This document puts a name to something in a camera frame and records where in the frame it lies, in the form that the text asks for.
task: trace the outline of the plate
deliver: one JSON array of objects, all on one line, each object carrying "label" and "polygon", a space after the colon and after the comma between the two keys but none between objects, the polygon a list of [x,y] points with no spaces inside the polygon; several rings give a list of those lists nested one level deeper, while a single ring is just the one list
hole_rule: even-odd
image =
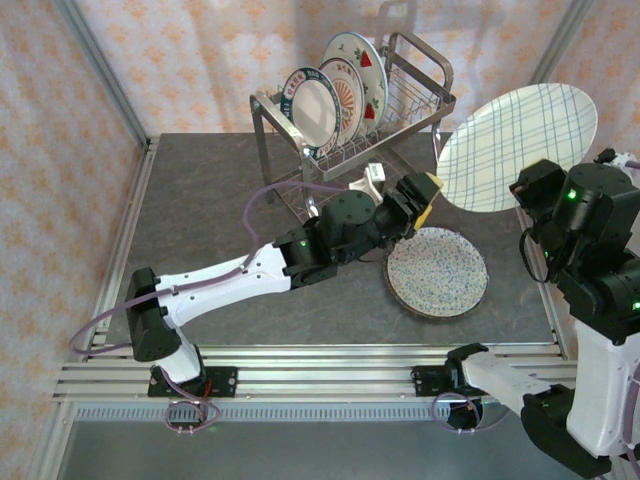
[{"label": "plate", "polygon": [[352,63],[362,79],[364,90],[363,133],[380,126],[387,108],[389,86],[384,64],[369,40],[353,32],[339,33],[331,39],[324,51],[322,61],[343,58]]},{"label": "plate", "polygon": [[442,195],[471,212],[513,208],[509,185],[520,170],[542,158],[570,169],[597,126],[593,100],[576,87],[542,83],[506,93],[467,118],[442,149]]},{"label": "plate", "polygon": [[409,310],[435,318],[457,317],[484,297],[489,275],[480,252],[459,233],[421,228],[399,242],[386,261],[386,277]]},{"label": "plate", "polygon": [[307,141],[310,155],[320,158],[335,147],[340,134],[340,101],[320,70],[303,67],[285,83],[280,111]]},{"label": "plate", "polygon": [[320,66],[340,101],[340,135],[338,145],[344,145],[360,130],[364,113],[364,90],[356,68],[343,58],[330,58]]}]

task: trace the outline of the metal pole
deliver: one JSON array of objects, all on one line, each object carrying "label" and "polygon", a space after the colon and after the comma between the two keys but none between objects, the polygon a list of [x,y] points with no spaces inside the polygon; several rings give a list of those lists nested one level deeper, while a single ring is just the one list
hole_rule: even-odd
[{"label": "metal pole", "polygon": [[531,77],[529,85],[549,81],[553,70],[556,68],[556,65],[558,65],[562,54],[566,51],[574,34],[580,25],[582,25],[582,21],[587,15],[591,5],[593,5],[593,0],[573,0],[571,2],[571,5],[569,5],[564,17],[562,17],[560,21],[560,26],[551,38],[547,50],[544,52],[544,55],[542,55],[540,63],[538,63],[538,66],[533,72],[533,77]]},{"label": "metal pole", "polygon": [[131,135],[141,147],[147,145],[147,134],[129,103],[120,82],[113,73],[111,66],[107,62],[107,58],[102,52],[98,42],[96,41],[84,15],[80,11],[75,0],[53,0],[58,7],[62,17],[65,19],[69,28],[76,36],[78,43],[82,47],[85,55],[89,59],[89,63],[95,70],[98,78],[107,90],[107,94],[115,104],[116,108],[122,115],[123,120],[127,124]]}]

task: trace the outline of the metal wire dish rack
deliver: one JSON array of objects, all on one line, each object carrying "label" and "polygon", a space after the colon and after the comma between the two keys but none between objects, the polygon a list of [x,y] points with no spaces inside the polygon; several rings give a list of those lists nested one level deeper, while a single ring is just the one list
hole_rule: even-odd
[{"label": "metal wire dish rack", "polygon": [[[429,77],[409,60],[397,52],[398,40],[403,39],[435,63],[444,74],[442,84]],[[258,155],[265,185],[283,180],[303,182],[323,181],[346,186],[362,176],[369,162],[380,162],[385,167],[387,184],[413,171],[393,146],[410,135],[431,126],[431,143],[437,159],[440,150],[440,122],[455,106],[456,98],[450,89],[453,83],[453,68],[449,61],[412,33],[395,32],[388,43],[378,47],[385,61],[389,83],[389,102],[380,126],[365,134],[337,146],[318,159],[309,155],[307,142],[300,131],[280,112],[282,92],[268,95],[256,92],[250,97],[251,114],[255,129]],[[300,165],[285,175],[273,179],[267,148],[263,119],[278,132],[300,158]],[[277,189],[276,193],[294,212],[301,222],[318,215],[322,205],[333,195],[314,194],[306,188]],[[268,201],[274,195],[268,195]]]}]

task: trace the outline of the floral wallpaper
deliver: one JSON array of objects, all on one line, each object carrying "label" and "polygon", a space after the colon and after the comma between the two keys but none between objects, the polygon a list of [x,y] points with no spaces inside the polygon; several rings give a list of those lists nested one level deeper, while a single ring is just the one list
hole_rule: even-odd
[{"label": "floral wallpaper", "polygon": [[50,0],[0,9],[0,477],[26,477],[140,150]]},{"label": "floral wallpaper", "polygon": [[598,108],[598,133],[586,158],[608,146],[640,156],[640,5],[594,2],[553,80],[581,88]]},{"label": "floral wallpaper", "polygon": [[[318,66],[342,31],[418,34],[453,64],[445,129],[526,85],[570,0],[79,0],[144,128],[250,132],[249,95]],[[408,52],[428,73],[428,62]]]}]

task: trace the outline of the plate with orange sunburst design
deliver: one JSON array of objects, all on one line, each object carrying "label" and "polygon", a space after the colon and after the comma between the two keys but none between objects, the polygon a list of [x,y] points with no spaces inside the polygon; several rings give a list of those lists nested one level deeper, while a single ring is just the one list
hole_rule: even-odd
[{"label": "plate with orange sunburst design", "polygon": [[330,58],[320,66],[338,94],[340,100],[340,135],[338,145],[344,145],[360,130],[364,116],[364,89],[358,71],[351,62]]}]

